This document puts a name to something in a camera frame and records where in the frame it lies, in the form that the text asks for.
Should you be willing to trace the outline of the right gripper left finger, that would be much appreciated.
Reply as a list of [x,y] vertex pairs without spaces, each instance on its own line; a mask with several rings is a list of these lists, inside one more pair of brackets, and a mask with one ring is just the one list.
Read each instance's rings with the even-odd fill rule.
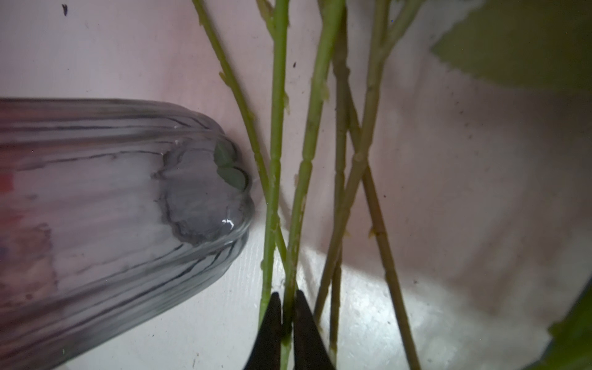
[[281,366],[282,303],[278,292],[270,302],[244,370],[279,370]]

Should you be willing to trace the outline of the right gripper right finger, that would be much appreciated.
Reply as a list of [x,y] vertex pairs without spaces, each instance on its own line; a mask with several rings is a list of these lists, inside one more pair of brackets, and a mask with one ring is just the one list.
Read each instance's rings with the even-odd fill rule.
[[295,296],[293,329],[296,370],[335,370],[301,290]]

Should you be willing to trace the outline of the salmon pink rose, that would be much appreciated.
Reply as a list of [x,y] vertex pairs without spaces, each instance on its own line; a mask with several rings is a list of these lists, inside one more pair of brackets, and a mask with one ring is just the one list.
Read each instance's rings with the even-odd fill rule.
[[[228,58],[226,56],[225,50],[218,38],[216,29],[214,28],[214,24],[211,21],[211,18],[208,15],[206,10],[205,2],[194,0],[193,1],[194,8],[197,11],[197,15],[199,17],[199,22],[203,26],[209,40],[211,46],[220,62],[220,66],[222,68],[222,72],[220,73],[220,78],[224,81],[224,83],[231,89],[231,92],[234,95],[234,98],[237,102],[238,108],[240,110],[240,114],[243,118],[245,128],[248,134],[248,139],[250,140],[251,149],[254,154],[254,159],[257,164],[257,170],[259,173],[259,177],[261,180],[262,190],[265,196],[265,192],[268,186],[268,171],[269,167],[266,167],[264,164],[264,160],[262,157],[261,152],[261,145],[258,140],[257,132],[255,129],[255,116],[251,111],[250,106],[248,105],[247,98],[241,88],[240,83],[237,80],[237,77],[234,73],[234,70],[231,67],[231,64],[228,62]],[[277,247],[275,248],[274,252],[278,252],[281,257],[281,262],[285,262],[286,260],[286,245],[285,241],[279,241],[277,243]]]

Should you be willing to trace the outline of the magenta pink rose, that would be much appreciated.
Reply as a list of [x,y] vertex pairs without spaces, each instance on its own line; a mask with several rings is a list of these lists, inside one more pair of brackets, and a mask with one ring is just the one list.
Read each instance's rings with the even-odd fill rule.
[[[344,9],[342,21],[335,41],[335,49],[332,59],[333,72],[336,82],[336,108],[335,108],[335,177],[334,177],[334,222],[338,220],[339,206],[345,189],[345,165],[347,153],[348,132],[348,94],[346,85],[350,70],[347,66],[347,19],[348,11]],[[337,352],[339,341],[339,317],[341,307],[341,283],[342,283],[342,252],[336,260],[336,266],[331,279],[331,311],[329,326],[328,354],[334,367],[337,367]]]

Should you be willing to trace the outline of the light pink rose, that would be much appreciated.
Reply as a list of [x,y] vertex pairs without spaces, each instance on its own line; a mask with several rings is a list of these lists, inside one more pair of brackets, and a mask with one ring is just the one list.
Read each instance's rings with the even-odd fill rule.
[[265,192],[267,211],[264,256],[261,263],[263,281],[261,288],[259,323],[262,324],[265,312],[270,305],[271,300],[274,251],[278,242],[284,240],[278,216],[278,202],[285,112],[285,67],[289,25],[289,2],[276,1],[270,3],[269,1],[258,1],[257,7],[272,38],[274,49],[271,95],[270,167],[268,171],[268,186]]

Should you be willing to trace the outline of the cream white rose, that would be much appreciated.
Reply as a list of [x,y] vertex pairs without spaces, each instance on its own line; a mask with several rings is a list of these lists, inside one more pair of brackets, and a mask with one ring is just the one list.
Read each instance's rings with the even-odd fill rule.
[[287,268],[283,303],[283,324],[281,364],[288,362],[291,354],[294,307],[297,290],[297,267],[301,246],[302,223],[308,189],[311,182],[313,160],[315,158],[319,128],[324,102],[328,99],[328,71],[335,49],[335,42],[342,24],[346,1],[325,1],[321,6],[322,31],[319,38],[311,76],[311,92],[306,116],[305,135],[302,147],[302,160],[298,169],[298,182],[295,187],[288,238]]

